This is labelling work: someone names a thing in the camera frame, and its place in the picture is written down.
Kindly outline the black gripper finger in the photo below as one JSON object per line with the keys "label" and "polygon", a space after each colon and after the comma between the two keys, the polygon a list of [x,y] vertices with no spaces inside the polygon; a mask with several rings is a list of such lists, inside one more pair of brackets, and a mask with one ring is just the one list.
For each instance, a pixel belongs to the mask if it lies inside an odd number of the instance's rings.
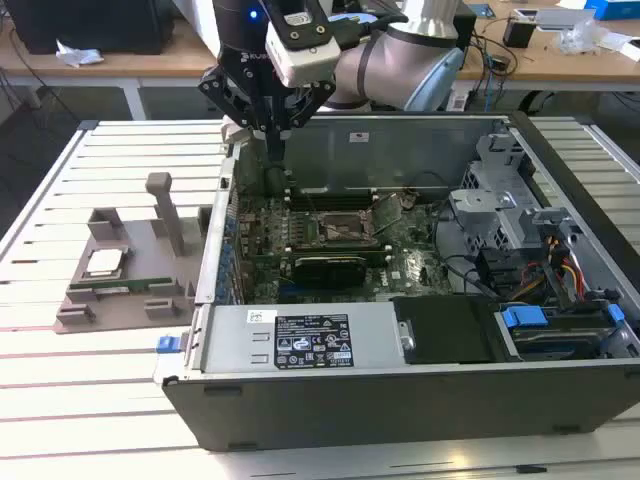
{"label": "black gripper finger", "polygon": [[336,89],[333,81],[315,81],[276,93],[276,159],[283,160],[285,142],[293,129],[302,128],[331,97]]}
{"label": "black gripper finger", "polygon": [[276,160],[277,131],[261,80],[255,63],[220,63],[205,73],[198,89],[239,127],[257,133],[267,157]]}

